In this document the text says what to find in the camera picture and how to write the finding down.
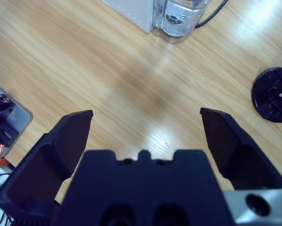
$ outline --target black round base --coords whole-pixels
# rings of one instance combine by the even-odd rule
[[[257,112],[272,122],[282,122],[282,67],[270,68],[252,86],[252,102]]]

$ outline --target screw hole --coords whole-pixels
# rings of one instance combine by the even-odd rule
[[[166,166],[167,162],[164,160],[156,160],[156,165],[158,166]]]
[[[249,209],[251,209],[257,215],[265,217],[268,216],[271,212],[269,204],[261,196],[249,194],[246,197],[246,203]]]
[[[132,160],[132,159],[124,159],[124,160],[123,160],[123,164],[124,164],[124,165],[127,165],[127,166],[128,166],[128,165],[132,165],[132,163],[133,163],[133,160]]]

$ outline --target silver metal plate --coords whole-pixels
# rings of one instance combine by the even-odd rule
[[[32,114],[28,112],[26,109],[24,109],[16,100],[10,97],[1,88],[0,88],[0,94],[6,94],[16,104],[16,107],[14,108],[13,112],[7,117],[7,123],[10,126],[12,126],[19,133],[18,137],[20,137],[20,135],[23,133],[25,128],[31,122]],[[12,144],[10,148],[5,147],[4,152],[2,153],[1,157],[5,157],[9,153],[9,151],[11,150],[13,145],[16,143],[16,141]]]
[[[242,190],[223,192],[237,225],[245,226],[282,226],[282,189]],[[260,216],[246,203],[248,195],[262,197],[270,207],[270,214]]]

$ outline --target wooden table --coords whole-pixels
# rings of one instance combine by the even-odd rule
[[[203,106],[230,113],[282,173],[282,124],[262,119],[250,98],[256,76],[274,66],[282,67],[282,0],[230,0],[175,45],[99,0],[0,0],[0,86],[33,114],[7,159],[17,165],[63,115],[92,109],[87,149],[118,159],[202,149],[232,189],[209,153]]]

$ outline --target black circular object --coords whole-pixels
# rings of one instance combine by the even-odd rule
[[[271,212],[269,204],[261,196],[249,194],[246,197],[247,206],[260,216],[268,216]]]
[[[260,74],[252,86],[252,102],[257,112],[272,122],[282,122],[282,67]]]

